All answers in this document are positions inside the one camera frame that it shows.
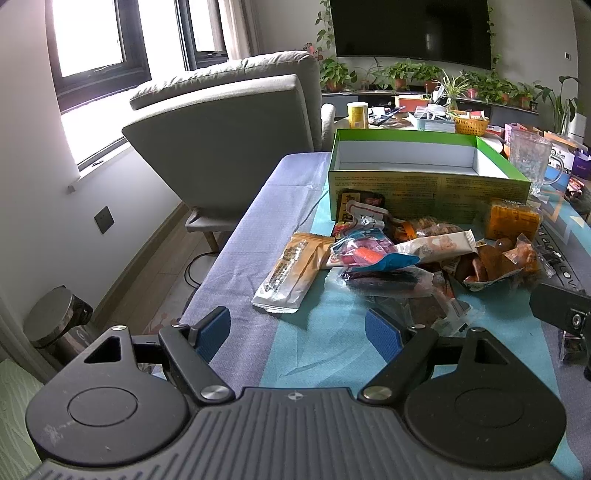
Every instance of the white wall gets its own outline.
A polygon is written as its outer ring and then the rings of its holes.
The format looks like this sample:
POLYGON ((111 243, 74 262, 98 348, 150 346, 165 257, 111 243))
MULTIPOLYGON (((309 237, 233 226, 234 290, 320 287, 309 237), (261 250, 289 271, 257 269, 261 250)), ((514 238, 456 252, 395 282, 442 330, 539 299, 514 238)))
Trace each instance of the white wall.
MULTIPOLYGON (((314 24, 320 11, 318 0, 255 1, 265 52, 299 50, 306 42, 315 42, 320 29, 314 24)), ((577 40, 570 0, 489 0, 489 5, 494 9, 496 50, 503 56, 499 68, 502 75, 515 82, 540 80, 552 88, 560 86, 560 75, 577 75, 577 40), (564 58, 565 51, 571 54, 571 61, 564 58)), ((372 63, 369 59, 344 60, 365 69, 372 63)), ((461 68, 447 67, 453 74, 461 68)), ((575 82, 565 92, 575 96, 575 82)))
MULTIPOLYGON (((554 91, 560 90, 558 77, 579 74, 577 37, 570 0, 489 0, 501 53, 499 71, 509 80, 531 83, 539 80, 554 91), (564 53, 571 60, 564 58, 564 53)), ((577 96, 577 83, 564 84, 563 98, 577 96)), ((546 127, 551 119, 549 105, 540 105, 546 127)))
POLYGON ((80 191, 47 54, 44 0, 0 7, 0 291, 21 322, 65 284, 93 307, 178 197, 133 150, 80 191), (104 235, 94 216, 109 206, 104 235))

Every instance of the clutter on table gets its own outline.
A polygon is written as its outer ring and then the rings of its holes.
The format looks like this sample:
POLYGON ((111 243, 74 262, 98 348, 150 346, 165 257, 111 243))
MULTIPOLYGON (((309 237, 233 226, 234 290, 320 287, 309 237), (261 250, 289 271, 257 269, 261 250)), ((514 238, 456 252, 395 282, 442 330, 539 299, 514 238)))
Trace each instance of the clutter on table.
POLYGON ((517 286, 555 273, 530 241, 541 220, 533 206, 492 199, 484 207, 486 238, 476 241, 470 226, 434 216, 400 219, 384 201, 380 192, 343 191, 333 237, 295 233, 252 303, 293 313, 318 271, 329 268, 325 290, 366 297, 407 325, 462 335, 482 307, 458 300, 458 288, 517 286))

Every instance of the wicker basket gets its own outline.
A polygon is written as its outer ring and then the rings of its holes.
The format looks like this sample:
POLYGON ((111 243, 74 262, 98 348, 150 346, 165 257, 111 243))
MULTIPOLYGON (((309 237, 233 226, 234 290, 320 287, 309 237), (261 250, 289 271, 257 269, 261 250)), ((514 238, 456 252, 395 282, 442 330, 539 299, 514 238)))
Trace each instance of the wicker basket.
POLYGON ((489 119, 478 120, 474 118, 460 118, 452 113, 456 122, 456 133, 465 135, 477 135, 481 137, 486 133, 489 119))

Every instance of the glass mug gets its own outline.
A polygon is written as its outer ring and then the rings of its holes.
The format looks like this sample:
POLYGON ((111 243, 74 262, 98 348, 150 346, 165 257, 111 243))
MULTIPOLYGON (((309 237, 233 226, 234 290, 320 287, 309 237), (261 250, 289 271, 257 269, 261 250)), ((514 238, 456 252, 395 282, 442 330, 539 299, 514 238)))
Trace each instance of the glass mug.
POLYGON ((560 163, 558 175, 553 180, 544 180, 551 154, 552 142, 544 137, 526 130, 511 132, 509 161, 531 181, 530 193, 532 195, 539 195, 542 185, 552 185, 562 175, 564 163, 561 158, 552 155, 552 159, 560 163))

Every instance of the silver bolt head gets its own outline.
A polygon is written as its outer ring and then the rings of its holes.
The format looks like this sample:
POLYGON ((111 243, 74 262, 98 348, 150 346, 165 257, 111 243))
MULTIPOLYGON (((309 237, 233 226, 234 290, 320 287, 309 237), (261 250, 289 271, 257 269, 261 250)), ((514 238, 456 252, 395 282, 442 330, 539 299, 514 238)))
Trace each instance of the silver bolt head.
POLYGON ((392 390, 388 387, 374 385, 363 391, 363 396, 368 400, 387 400, 392 396, 392 390))
POLYGON ((230 396, 230 389, 224 385, 209 385, 201 390, 201 396, 207 400, 221 401, 230 396))

